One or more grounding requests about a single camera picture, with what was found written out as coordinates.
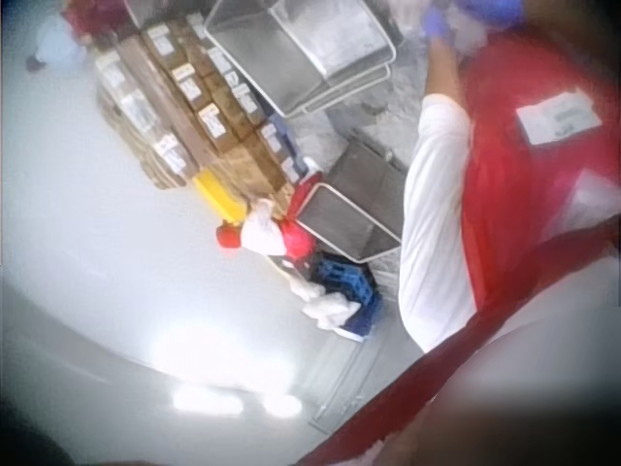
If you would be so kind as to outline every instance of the blue glove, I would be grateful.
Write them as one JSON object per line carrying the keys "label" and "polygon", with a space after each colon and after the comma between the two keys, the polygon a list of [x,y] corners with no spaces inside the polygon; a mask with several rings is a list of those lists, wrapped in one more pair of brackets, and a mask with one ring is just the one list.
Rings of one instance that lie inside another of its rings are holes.
{"label": "blue glove", "polygon": [[514,26],[525,19],[522,0],[457,0],[457,6],[493,26]]}
{"label": "blue glove", "polygon": [[430,7],[429,10],[427,10],[427,13],[425,13],[422,19],[422,26],[428,40],[432,37],[440,37],[448,43],[451,43],[452,37],[450,27],[448,27],[444,15],[438,8]]}

